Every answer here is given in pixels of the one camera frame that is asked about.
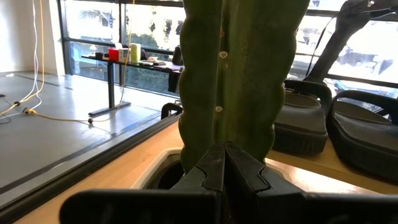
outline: table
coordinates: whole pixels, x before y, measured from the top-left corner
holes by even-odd
[[[128,189],[152,164],[163,149],[182,146],[183,142],[178,131],[178,122],[176,122],[54,197],[41,207],[36,208],[16,221],[16,223],[58,223],[59,209],[62,203],[71,195],[88,189]],[[284,169],[290,174],[293,184],[308,192],[376,194],[370,190],[271,159],[268,159],[267,163]]]
[[[316,156],[291,155],[271,150],[267,158],[382,194],[398,194],[398,185],[385,182],[342,162],[330,140],[327,140],[323,152]]]
[[[81,56],[82,58],[87,58],[87,59],[92,59],[92,60],[97,60],[101,62],[107,62],[108,63],[108,101],[109,101],[109,106],[108,108],[103,108],[94,112],[88,113],[89,116],[91,117],[96,117],[99,116],[103,113],[107,113],[109,111],[115,110],[117,108],[122,108],[125,106],[130,106],[130,102],[125,102],[122,101],[120,106],[114,104],[114,77],[113,77],[113,65],[118,64],[118,65],[125,65],[125,62],[120,62],[120,61],[115,61],[115,60],[110,60],[109,58],[96,58],[94,55],[86,55],[86,56]],[[165,72],[169,74],[169,85],[170,85],[170,79],[175,78],[178,80],[180,76],[180,68],[183,66],[179,65],[173,65],[172,62],[165,62],[166,65],[155,65],[155,66],[144,66],[144,65],[139,65],[138,63],[127,63],[127,66],[129,67],[136,67],[136,68],[143,68],[143,69],[148,69],[148,70],[153,70],[157,72]]]

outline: wooden windowsill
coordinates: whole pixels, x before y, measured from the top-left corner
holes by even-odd
[[[163,149],[182,146],[183,142],[178,131],[178,123],[174,123],[22,217],[16,223],[58,223],[59,209],[69,196],[88,189],[128,189]],[[293,184],[306,191],[376,194],[373,191],[361,188],[366,187],[384,194],[394,192],[398,194],[397,186],[363,176],[342,164],[338,160],[331,142],[326,144],[325,152],[318,157],[296,157],[271,151],[267,158],[267,163],[283,169],[289,174],[290,181]],[[356,183],[361,187],[336,179]]]

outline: white cable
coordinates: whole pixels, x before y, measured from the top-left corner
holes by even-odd
[[[17,115],[19,115],[19,114],[22,114],[22,113],[14,113],[14,114],[10,114],[10,115],[7,115],[7,116],[4,116],[4,117],[1,117],[0,119],[10,118],[10,117],[12,117],[12,116],[17,116]]]
[[[34,52],[34,73],[35,73],[35,80],[34,80],[34,85],[33,89],[36,86],[36,98],[40,100],[40,102],[32,108],[34,110],[36,107],[40,106],[42,104],[42,99],[39,97],[39,86],[37,85],[37,75],[39,73],[39,60],[37,58],[37,29],[36,29],[36,10],[35,10],[35,2],[32,0],[32,5],[33,5],[33,27],[35,30],[35,52]]]
[[[33,56],[33,61],[34,61],[34,83],[33,83],[33,87],[32,90],[25,96],[23,97],[23,99],[21,99],[21,101],[25,100],[26,98],[28,98],[30,96],[30,94],[32,94],[32,92],[35,90],[36,87],[36,91],[39,92],[39,86],[37,84],[37,75],[39,73],[39,60],[37,58],[37,29],[36,29],[36,10],[35,10],[35,2],[34,0],[32,0],[32,5],[33,5],[33,27],[35,30],[35,52],[34,52],[34,56]],[[42,104],[42,99],[40,99],[39,94],[36,94],[36,98],[39,99],[39,103],[37,105],[35,105],[32,109],[34,110],[36,107],[40,106]],[[16,116],[19,115],[21,113],[14,113],[14,114],[10,114],[7,116],[4,116],[1,119],[5,119],[5,118],[10,118],[12,116]]]

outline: cactus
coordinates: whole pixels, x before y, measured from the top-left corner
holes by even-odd
[[[232,141],[257,160],[265,158],[308,2],[184,0],[178,126],[185,172],[215,141]]]

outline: window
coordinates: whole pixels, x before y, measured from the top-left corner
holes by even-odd
[[[297,55],[292,64],[288,78],[301,80],[305,78],[311,55],[319,40],[319,36],[330,17],[305,16],[297,32]],[[330,21],[320,45],[315,52],[312,67],[322,54],[331,35],[335,31],[336,19]],[[362,78],[382,82],[398,83],[398,22],[369,21],[355,33],[341,51],[329,74],[344,77]],[[335,80],[332,82],[337,90],[356,89],[351,86],[381,95],[395,96],[395,89],[386,87],[370,88],[369,84]]]
[[[333,97],[344,90],[364,91],[364,92],[374,93],[374,94],[378,94],[378,95],[382,95],[382,96],[388,96],[391,98],[398,97],[398,89],[396,89],[396,88],[376,86],[376,85],[370,85],[367,83],[351,82],[351,81],[346,81],[346,80],[334,80],[331,78],[326,78],[324,80],[324,82],[330,88],[331,94]],[[352,103],[352,104],[355,104],[358,106],[362,106],[363,108],[366,108],[371,111],[378,111],[381,109],[378,106],[372,105],[370,103],[358,101],[358,100],[343,98],[343,99],[341,99],[341,101],[344,101],[347,103]]]
[[[180,44],[184,8],[127,5],[126,11],[126,43],[131,29],[131,42],[143,47],[174,50]]]
[[[106,2],[65,1],[68,35],[98,42],[119,41],[119,7]]]
[[[297,32],[297,52],[288,78],[302,80],[310,65],[315,46],[322,30],[326,31],[312,59],[312,67],[325,49],[335,31],[337,14],[346,0],[310,0],[308,13],[302,19]],[[64,1],[67,18],[67,34],[73,38],[70,46],[70,73],[105,80],[106,67],[91,60],[82,60],[83,54],[92,52],[92,48],[107,51],[113,42],[128,43],[128,34],[132,33],[131,42],[141,44],[148,56],[159,60],[171,61],[172,51],[180,43],[180,32],[185,20],[185,11],[178,1],[151,1],[144,4],[128,4],[122,1],[121,7],[116,3],[93,1]],[[93,44],[79,43],[79,40],[92,40]],[[333,89],[352,89],[352,82],[344,81],[345,77],[398,83],[398,22],[370,21],[353,35],[340,53],[329,71],[329,85]],[[127,85],[144,88],[161,93],[167,92],[167,74],[129,68]],[[395,89],[380,89],[394,96]]]
[[[167,91],[169,88],[169,74],[143,68],[127,67],[126,85],[143,90],[175,95]]]
[[[72,74],[81,75],[84,77],[95,78],[99,80],[108,80],[107,63],[97,60],[82,58],[82,55],[89,55],[95,51],[106,52],[107,46],[83,44],[79,42],[70,42],[70,65],[72,67]],[[115,82],[118,82],[117,67],[114,67]]]
[[[308,9],[339,11],[347,0],[310,0]]]

